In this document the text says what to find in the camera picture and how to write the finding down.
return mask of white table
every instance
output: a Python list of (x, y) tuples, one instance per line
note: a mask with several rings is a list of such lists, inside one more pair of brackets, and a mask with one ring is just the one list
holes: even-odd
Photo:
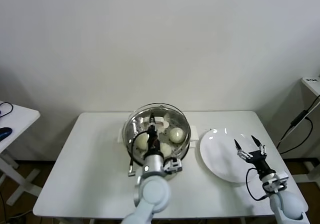
[[(41, 192), (40, 187), (31, 184), (31, 181), (38, 175), (40, 171), (34, 169), (27, 178), (23, 178), (18, 172), (15, 171), (19, 165), (6, 151), (6, 148), (40, 117), (40, 113), (37, 110), (28, 109), (18, 105), (13, 105), (13, 107), (12, 113), (0, 118), (0, 128), (10, 127), (13, 131), (12, 134), (6, 139), (0, 141), (0, 170), (4, 173), (1, 176), (1, 179), (4, 180), (5, 176), (9, 176), (20, 185), (7, 200), (8, 205), (13, 205), (24, 191), (27, 191), (35, 196), (39, 196)], [(10, 105), (3, 104), (0, 107), (2, 112), (1, 115), (7, 113), (10, 109)]]
[[(83, 113), (79, 116), (33, 208), (51, 217), (123, 218), (133, 212), (135, 178), (127, 176), (129, 155), (117, 142), (129, 113)], [(288, 190), (305, 205), (298, 186), (257, 115), (243, 112), (185, 112), (200, 137), (211, 128), (252, 134), (267, 148), (271, 168), (287, 171)], [(256, 202), (246, 186), (212, 174), (199, 154), (199, 143), (183, 159), (183, 171), (169, 181), (172, 199), (155, 218), (206, 218), (273, 215), (269, 201)], [(264, 191), (258, 177), (250, 182), (253, 195)]]

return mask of white shelf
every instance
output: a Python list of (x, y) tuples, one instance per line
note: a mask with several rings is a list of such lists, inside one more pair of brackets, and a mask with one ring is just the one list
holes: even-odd
[(303, 77), (301, 79), (315, 95), (320, 95), (320, 78), (319, 77)]

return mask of black cable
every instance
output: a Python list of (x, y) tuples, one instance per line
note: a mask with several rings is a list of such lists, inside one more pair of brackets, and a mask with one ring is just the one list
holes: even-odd
[(318, 95), (317, 97), (316, 97), (316, 99), (312, 102), (312, 104), (310, 105), (310, 107), (309, 108), (307, 108), (307, 111), (309, 112), (309, 110), (311, 109), (311, 107), (315, 104), (315, 102), (317, 101), (317, 99), (320, 97), (320, 95)]
[(310, 137), (310, 135), (311, 135), (311, 133), (312, 133), (312, 131), (313, 131), (313, 129), (314, 129), (314, 126), (313, 126), (312, 121), (309, 119), (309, 117), (306, 117), (305, 119), (306, 119), (307, 121), (309, 121), (310, 124), (311, 124), (311, 129), (310, 129), (309, 134), (306, 136), (306, 138), (305, 138), (299, 145), (297, 145), (296, 147), (293, 147), (293, 148), (291, 148), (291, 149), (289, 149), (289, 150), (287, 150), (287, 151), (285, 151), (285, 152), (280, 153), (281, 155), (282, 155), (282, 154), (285, 154), (285, 153), (287, 153), (287, 152), (289, 152), (289, 151), (292, 151), (292, 150), (294, 150), (294, 149), (297, 149), (299, 146), (301, 146), (303, 143), (305, 143), (305, 141)]
[(264, 199), (266, 199), (267, 197), (268, 197), (268, 195), (264, 195), (264, 196), (262, 196), (262, 197), (260, 197), (259, 199), (257, 199), (257, 198), (255, 198), (252, 194), (251, 194), (251, 191), (249, 190), (249, 186), (248, 186), (248, 175), (249, 175), (249, 172), (251, 171), (251, 170), (257, 170), (257, 169), (255, 169), (254, 167), (253, 168), (250, 168), (248, 171), (247, 171), (247, 173), (246, 173), (246, 178), (245, 178), (245, 185), (246, 185), (246, 189), (248, 190), (248, 192), (249, 192), (249, 195), (251, 196), (251, 198), (253, 199), (253, 200), (255, 200), (255, 201), (261, 201), (261, 200), (264, 200)]
[(5, 204), (4, 204), (5, 201), (4, 201), (4, 199), (3, 199), (3, 196), (2, 196), (1, 191), (0, 191), (0, 196), (1, 196), (1, 200), (2, 200), (2, 207), (3, 207), (3, 209), (4, 209), (4, 210), (3, 210), (3, 211), (4, 211), (4, 212), (3, 212), (3, 213), (4, 213), (4, 216), (5, 216), (5, 217), (4, 217), (4, 221), (5, 221), (5, 223), (7, 223), (7, 217), (6, 217), (6, 213), (7, 213), (7, 212), (6, 212), (6, 210), (5, 210), (5, 209), (6, 209), (6, 206), (5, 206)]
[(133, 159), (134, 159), (134, 158), (133, 158), (133, 157), (134, 157), (134, 152), (133, 152), (133, 150), (134, 150), (133, 148), (134, 148), (134, 147), (133, 147), (133, 146), (134, 146), (134, 144), (135, 144), (135, 141), (136, 141), (136, 139), (138, 138), (138, 136), (140, 136), (140, 135), (142, 135), (142, 134), (144, 134), (144, 133), (147, 133), (147, 131), (145, 130), (145, 131), (140, 132), (138, 135), (135, 136), (135, 138), (134, 138), (133, 141), (132, 141), (130, 165), (133, 165), (133, 163), (134, 163), (134, 162), (133, 162), (133, 161), (134, 161), (134, 160), (133, 160)]
[(9, 103), (9, 102), (2, 102), (2, 103), (0, 104), (0, 106), (3, 105), (3, 104), (8, 104), (8, 105), (10, 105), (10, 106), (11, 106), (11, 110), (10, 110), (8, 113), (4, 114), (4, 115), (0, 115), (0, 118), (1, 118), (1, 117), (4, 117), (4, 116), (6, 116), (6, 115), (9, 115), (9, 114), (13, 111), (13, 109), (14, 109), (14, 108), (13, 108), (14, 106), (13, 106), (11, 103)]
[(283, 134), (283, 136), (281, 137), (278, 145), (277, 145), (277, 149), (279, 148), (280, 144), (281, 144), (281, 141), (283, 140), (283, 138), (287, 135), (287, 133), (291, 130), (292, 126), (289, 126), (289, 128), (285, 131), (285, 133)]

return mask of white plate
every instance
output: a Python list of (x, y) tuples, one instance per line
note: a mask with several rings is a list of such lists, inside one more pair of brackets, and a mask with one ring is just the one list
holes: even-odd
[[(207, 132), (200, 142), (201, 157), (218, 177), (233, 183), (245, 183), (246, 172), (254, 167), (237, 155), (235, 139), (246, 152), (258, 150), (251, 136), (230, 131), (229, 129), (213, 129)], [(256, 171), (250, 171), (248, 181), (256, 176)]]

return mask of white wall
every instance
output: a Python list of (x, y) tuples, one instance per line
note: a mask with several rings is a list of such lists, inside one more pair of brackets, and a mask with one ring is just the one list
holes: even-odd
[[(319, 6), (0, 0), (0, 98), (41, 112), (10, 150), (18, 159), (55, 159), (82, 111), (157, 101), (183, 110), (255, 110), (278, 138), (303, 107), (299, 78), (320, 73)], [(282, 114), (283, 123), (275, 121)]]

